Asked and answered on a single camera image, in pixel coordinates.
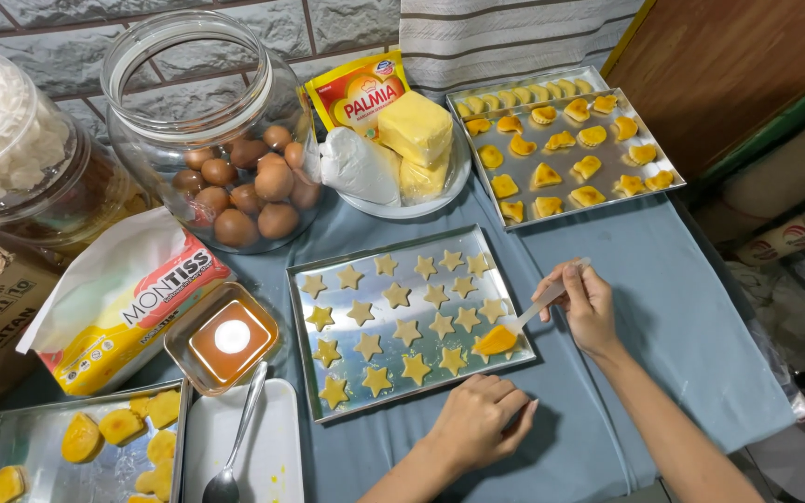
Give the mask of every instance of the gray tablecloth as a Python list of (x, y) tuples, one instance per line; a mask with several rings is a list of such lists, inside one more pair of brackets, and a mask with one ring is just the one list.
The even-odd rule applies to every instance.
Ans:
[[(474, 177), (449, 206), (408, 221), (370, 217), (331, 192), (317, 220), (292, 245), (256, 256), (224, 256), (284, 329), (274, 376), (298, 392), (307, 501), (361, 496), (428, 432), (449, 388), (327, 425), (311, 423), (285, 267), (465, 224), (483, 228), (519, 312), (555, 264), (591, 257), (614, 287), (617, 331), (630, 352), (723, 449), (738, 449), (793, 423), (791, 407), (744, 321), (664, 194), (514, 233), (500, 228), (492, 204)], [(531, 434), (514, 456), (465, 475), (440, 500), (573, 503), (651, 484), (656, 470), (638, 431), (598, 368), (576, 349), (560, 313), (547, 325), (533, 319), (528, 331), (539, 358), (505, 377), (539, 398)], [(126, 386), (178, 377), (162, 353)], [(5, 406), (61, 398), (50, 376), (39, 372)]]

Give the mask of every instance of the aluminum baking tray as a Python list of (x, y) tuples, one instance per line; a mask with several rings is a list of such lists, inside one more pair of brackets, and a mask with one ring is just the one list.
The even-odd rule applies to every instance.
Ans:
[[(458, 266), (452, 272), (441, 266), (439, 262), (443, 259), (445, 250), (453, 253), (461, 252), (464, 265)], [(398, 262), (395, 274), (392, 277), (378, 276), (375, 273), (374, 258), (387, 253)], [(468, 273), (467, 261), (467, 257), (476, 257), (481, 253), (490, 268), (483, 273), (482, 279)], [(434, 258), (437, 273), (431, 275), (428, 281), (425, 281), (414, 270), (419, 256)], [(504, 354), (498, 354), (490, 356), (489, 362), (485, 363), (480, 356), (471, 354), (471, 346), (474, 344), (475, 336), (483, 337), (490, 327), (495, 325), (490, 325), (482, 314), (477, 314), (480, 324), (474, 326), (470, 334), (462, 326), (454, 323), (459, 307), (479, 309), (483, 306), (483, 299), (502, 299), (503, 309), (506, 310), (507, 315), (500, 317), (497, 325), (513, 321), (517, 317), (508, 289), (505, 287), (505, 281), (495, 264), (479, 225), (469, 225), (395, 245), (356, 251), (341, 257), (327, 258), (288, 268), (293, 311), (300, 340), (300, 357), (303, 361), (306, 394), (312, 420), (323, 422), (337, 419), (404, 396), (461, 381), (474, 373), (495, 372), (535, 359), (536, 355), (533, 353), (530, 341), (527, 337), (520, 335), (520, 351), (513, 353), (510, 360), (506, 359)], [(359, 281), (358, 290), (340, 289), (340, 279), (336, 273), (345, 269), (347, 265), (352, 265), (353, 269), (365, 274)], [(322, 282), (327, 286), (327, 290), (320, 292), (317, 300), (313, 301), (308, 293), (300, 291), (300, 287), (304, 285), (306, 276), (319, 274), (322, 275)], [(462, 299), (457, 292), (452, 292), (451, 288), (456, 278), (466, 276), (472, 277), (471, 281), (478, 290), (470, 292), (465, 299)], [(393, 310), (381, 294), (394, 281), (411, 289), (409, 307), (400, 306)], [(434, 322), (437, 309), (434, 304), (423, 300), (427, 293), (427, 284), (444, 285), (444, 293), (449, 297), (448, 301), (441, 304), (439, 312), (442, 316), (453, 317), (455, 332), (447, 334), (443, 340), (440, 340), (437, 333), (429, 328), (429, 325)], [(356, 321), (348, 318), (346, 314), (352, 308), (353, 300), (372, 303), (371, 314), (375, 319), (366, 321), (363, 326), (358, 326)], [(334, 319), (334, 325), (326, 326), (321, 332), (318, 332), (314, 325), (305, 320), (312, 313), (313, 307), (317, 305), (323, 308), (328, 306), (333, 308), (331, 316)], [(411, 347), (406, 347), (401, 339), (394, 338), (397, 319), (403, 321), (416, 319), (422, 338), (414, 340)], [(380, 335), (380, 345), (384, 352), (374, 354), (371, 361), (365, 361), (361, 353), (354, 352), (353, 347), (359, 343), (361, 333), (369, 336)], [(316, 339), (318, 337), (327, 341), (338, 341), (337, 351), (341, 353), (342, 359), (335, 360), (328, 369), (322, 366), (320, 360), (312, 357), (312, 353), (317, 348)], [(467, 362), (467, 366), (459, 372), (458, 377), (454, 377), (445, 368), (438, 367), (442, 359), (442, 347), (463, 348), (462, 358)], [(402, 357), (404, 355), (412, 356), (416, 353), (422, 353), (422, 360), (431, 368), (431, 372), (424, 378), (423, 386), (418, 386), (412, 379), (404, 378), (401, 375), (404, 368)], [(387, 379), (393, 384), (393, 388), (381, 391), (377, 398), (372, 397), (370, 389), (362, 385), (368, 367), (374, 369), (386, 367), (388, 369)], [(331, 376), (336, 380), (347, 380), (344, 391), (350, 400), (341, 402), (334, 410), (328, 407), (326, 400), (319, 398), (319, 391), (324, 387), (326, 376)]]
[[(560, 99), (553, 99), (550, 101), (542, 102), (539, 104), (521, 105), (513, 109), (495, 110), (493, 112), (485, 112), (472, 116), (471, 119), (486, 118), (493, 123), (492, 127), (487, 132), (481, 132), (477, 136), (468, 136), (468, 143), (471, 144), (471, 150), (474, 154), (474, 162), (477, 167), (478, 176), (483, 182), (483, 187), (490, 198), (496, 199), (493, 195), (492, 186), (489, 184), (491, 177), (498, 177), (500, 175), (510, 175), (514, 182), (520, 188), (520, 192), (509, 198), (506, 202), (522, 201), (524, 206), (523, 221), (520, 223), (509, 220), (502, 216), (502, 212), (496, 205), (496, 214), (502, 226), (505, 229), (514, 229), (524, 225), (535, 224), (546, 220), (560, 218), (565, 215), (572, 215), (582, 211), (588, 211), (596, 208), (610, 206), (623, 200), (639, 198), (654, 193), (651, 190), (644, 189), (643, 191), (635, 194), (632, 198), (627, 197), (620, 190), (614, 190), (614, 184), (620, 181), (620, 175), (630, 175), (642, 177), (643, 181), (647, 177), (653, 177), (661, 170), (669, 170), (673, 174), (673, 184), (665, 190), (672, 190), (685, 185), (684, 178), (676, 171), (673, 163), (670, 162), (666, 154), (651, 132), (645, 126), (639, 114), (635, 111), (629, 99), (622, 93), (620, 88), (593, 92), (583, 95), (589, 106), (595, 100), (595, 97), (602, 95), (613, 94), (617, 97), (617, 106), (610, 114), (601, 114), (595, 111), (591, 112), (591, 117), (586, 122), (576, 122), (565, 115), (564, 109), (571, 101), (575, 100), (578, 96), (563, 97)], [(537, 105), (551, 106), (557, 110), (558, 117), (547, 125), (541, 125), (530, 120), (530, 112)], [(502, 116), (519, 116), (520, 123), (523, 125), (523, 134), (521, 135), (524, 140), (528, 142), (535, 142), (537, 149), (528, 156), (519, 156), (509, 149), (508, 145), (511, 138), (514, 136), (514, 131), (499, 132), (496, 129), (496, 123), (499, 117)], [(620, 116), (629, 116), (635, 120), (639, 125), (639, 132), (631, 139), (624, 142), (616, 140), (617, 127), (614, 125), (614, 120)], [(607, 139), (596, 147), (586, 147), (579, 140), (576, 145), (565, 149), (558, 150), (545, 150), (544, 144), (548, 138), (555, 133), (561, 131), (569, 131), (574, 138), (580, 130), (592, 127), (595, 125), (603, 125), (607, 128)], [(656, 146), (657, 157), (654, 162), (650, 162), (644, 166), (634, 166), (629, 161), (628, 151), (630, 146), (639, 146), (652, 143)], [(480, 162), (480, 157), (477, 154), (477, 149), (484, 145), (495, 145), (505, 156), (505, 162), (502, 166), (496, 169), (486, 169), (483, 163)], [(583, 180), (582, 177), (573, 170), (573, 165), (581, 161), (585, 156), (593, 155), (601, 160), (601, 167), (598, 171), (588, 180)], [(560, 175), (564, 181), (558, 185), (550, 187), (543, 187), (536, 189), (531, 187), (531, 179), (536, 166), (540, 162), (546, 163)], [(582, 187), (584, 185), (591, 185), (598, 189), (607, 198), (605, 202), (583, 208), (578, 202), (570, 197), (571, 190)], [(550, 217), (540, 218), (536, 214), (536, 209), (533, 201), (537, 197), (558, 197), (564, 201), (563, 213), (552, 215)]]
[(540, 86), (545, 86), (546, 82), (556, 82), (559, 79), (565, 79), (567, 81), (573, 82), (574, 79), (583, 79), (587, 81), (591, 86), (592, 90), (605, 90), (608, 89), (609, 86), (604, 79), (601, 78), (601, 75), (598, 73), (598, 70), (595, 69), (594, 66), (581, 66), (580, 68), (573, 68), (571, 70), (564, 70), (562, 72), (553, 72), (551, 74), (544, 74), (544, 75), (537, 75), (536, 77), (530, 77), (528, 79), (521, 79), (520, 81), (510, 81), (510, 82), (503, 82), (501, 84), (494, 84), (492, 86), (484, 86), (482, 88), (472, 88), (472, 89), (465, 89), (460, 90), (458, 92), (453, 92), (446, 95), (446, 103), (449, 106), (449, 110), (452, 111), (453, 116), (459, 119), (459, 122), (464, 127), (463, 119), (470, 119), (473, 116), (462, 116), (459, 115), (458, 109), (455, 107), (456, 103), (464, 102), (464, 98), (469, 96), (483, 96), (485, 94), (497, 94), (500, 90), (511, 90), (513, 88), (518, 87), (527, 87), (531, 84), (538, 84)]
[(74, 402), (0, 412), (0, 469), (11, 464), (23, 466), (27, 491), (20, 501), (83, 501), (122, 503), (135, 491), (135, 479), (153, 470), (148, 460), (148, 442), (157, 433), (150, 419), (144, 435), (118, 448), (105, 442), (101, 452), (88, 463), (74, 464), (61, 457), (61, 438), (75, 413), (84, 412), (98, 421), (108, 412), (129, 406), (135, 396), (151, 396), (168, 389), (181, 394), (179, 419), (165, 428), (176, 434), (173, 458), (173, 488), (182, 487), (185, 418), (191, 408), (191, 386), (185, 380)]

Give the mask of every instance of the striped curtain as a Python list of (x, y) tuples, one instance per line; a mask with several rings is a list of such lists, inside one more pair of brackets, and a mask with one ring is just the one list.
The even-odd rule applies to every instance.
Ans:
[(406, 77), (440, 102), (478, 85), (600, 69), (642, 1), (402, 0)]

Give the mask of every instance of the hand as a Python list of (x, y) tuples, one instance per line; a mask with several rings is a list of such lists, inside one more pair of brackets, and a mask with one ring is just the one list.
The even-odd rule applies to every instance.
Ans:
[[(591, 266), (580, 271), (572, 261), (567, 261), (558, 264), (551, 274), (539, 282), (533, 300), (561, 278), (567, 291), (552, 303), (559, 304), (565, 310), (577, 347), (592, 358), (605, 356), (620, 343), (614, 331), (611, 286)], [(539, 312), (539, 318), (543, 322), (551, 319), (547, 307)]]
[[(533, 427), (538, 400), (509, 380), (473, 375), (453, 389), (422, 440), (457, 475), (513, 454)], [(515, 415), (517, 420), (505, 428)]]

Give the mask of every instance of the butter block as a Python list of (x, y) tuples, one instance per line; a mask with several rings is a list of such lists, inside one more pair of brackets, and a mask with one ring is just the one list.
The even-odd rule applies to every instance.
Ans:
[(428, 166), (453, 141), (453, 117), (443, 107), (409, 91), (377, 113), (381, 143), (411, 164)]
[(449, 155), (452, 147), (446, 147), (437, 159), (428, 166), (419, 166), (403, 157), (400, 164), (400, 192), (409, 200), (433, 199), (443, 190)]

